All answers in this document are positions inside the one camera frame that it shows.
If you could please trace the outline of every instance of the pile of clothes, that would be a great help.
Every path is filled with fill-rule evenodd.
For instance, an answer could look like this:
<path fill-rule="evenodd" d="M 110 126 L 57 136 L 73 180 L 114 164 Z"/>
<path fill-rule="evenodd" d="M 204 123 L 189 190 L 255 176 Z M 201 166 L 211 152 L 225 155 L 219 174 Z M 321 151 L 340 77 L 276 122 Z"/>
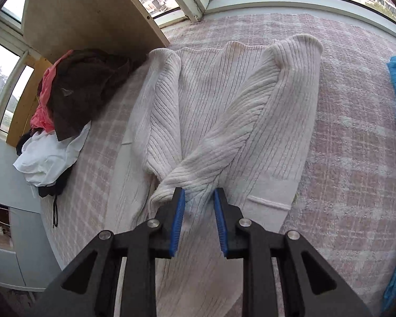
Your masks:
<path fill-rule="evenodd" d="M 19 140 L 19 157 L 13 165 L 41 197 L 54 197 L 54 226 L 57 196 L 66 186 L 91 120 L 132 70 L 132 63 L 122 56 L 95 49 L 70 50 L 45 71 L 38 84 L 38 108 L 31 130 Z"/>

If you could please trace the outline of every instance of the pink garment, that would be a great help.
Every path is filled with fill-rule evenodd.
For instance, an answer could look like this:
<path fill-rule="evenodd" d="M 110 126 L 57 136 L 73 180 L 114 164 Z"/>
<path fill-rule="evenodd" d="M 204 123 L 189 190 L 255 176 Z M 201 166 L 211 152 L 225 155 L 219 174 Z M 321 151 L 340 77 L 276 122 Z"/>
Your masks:
<path fill-rule="evenodd" d="M 50 118 L 49 111 L 47 110 L 47 102 L 49 101 L 51 93 L 51 84 L 56 76 L 56 66 L 62 59 L 65 59 L 72 52 L 73 50 L 69 50 L 45 71 L 43 75 L 43 88 L 40 93 L 40 101 L 37 110 L 31 118 L 31 128 L 43 128 L 46 132 L 54 130 L 53 120 Z"/>

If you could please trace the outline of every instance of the black drawstring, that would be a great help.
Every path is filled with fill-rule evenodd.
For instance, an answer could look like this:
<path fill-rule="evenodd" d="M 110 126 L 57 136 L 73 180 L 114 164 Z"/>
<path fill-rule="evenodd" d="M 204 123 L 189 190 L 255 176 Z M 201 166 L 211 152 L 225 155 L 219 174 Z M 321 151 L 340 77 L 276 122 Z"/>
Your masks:
<path fill-rule="evenodd" d="M 54 196 L 53 201 L 53 227 L 57 227 L 57 223 L 59 222 L 59 216 L 57 214 L 57 194 Z"/>

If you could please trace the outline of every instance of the metal screw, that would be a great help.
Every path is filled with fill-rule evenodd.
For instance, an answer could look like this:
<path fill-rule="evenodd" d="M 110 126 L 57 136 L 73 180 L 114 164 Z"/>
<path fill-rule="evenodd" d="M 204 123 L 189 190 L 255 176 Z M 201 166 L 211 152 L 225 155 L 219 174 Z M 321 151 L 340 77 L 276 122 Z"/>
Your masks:
<path fill-rule="evenodd" d="M 297 232 L 296 230 L 290 230 L 287 232 L 287 236 L 291 239 L 291 240 L 298 240 L 301 235 L 299 234 L 299 232 Z"/>
<path fill-rule="evenodd" d="M 239 225 L 243 226 L 244 228 L 247 228 L 248 226 L 251 226 L 252 222 L 248 218 L 241 218 L 239 219 Z"/>
<path fill-rule="evenodd" d="M 147 222 L 147 225 L 148 225 L 150 228 L 157 228 L 157 226 L 160 225 L 160 222 L 159 222 L 157 219 L 150 219 L 150 220 Z"/>
<path fill-rule="evenodd" d="M 108 240 L 111 237 L 111 232 L 104 230 L 98 234 L 98 238 L 101 240 Z"/>

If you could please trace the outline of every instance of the sweater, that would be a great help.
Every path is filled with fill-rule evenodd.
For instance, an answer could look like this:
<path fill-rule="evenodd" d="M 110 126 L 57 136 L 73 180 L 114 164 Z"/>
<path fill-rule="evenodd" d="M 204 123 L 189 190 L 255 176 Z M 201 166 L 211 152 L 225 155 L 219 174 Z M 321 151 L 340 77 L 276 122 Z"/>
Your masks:
<path fill-rule="evenodd" d="M 131 230 L 185 189 L 179 250 L 156 262 L 159 316 L 224 316 L 240 296 L 242 262 L 223 258 L 212 194 L 224 188 L 244 217 L 279 231 L 313 132 L 321 53 L 310 35 L 150 52 L 105 226 Z"/>

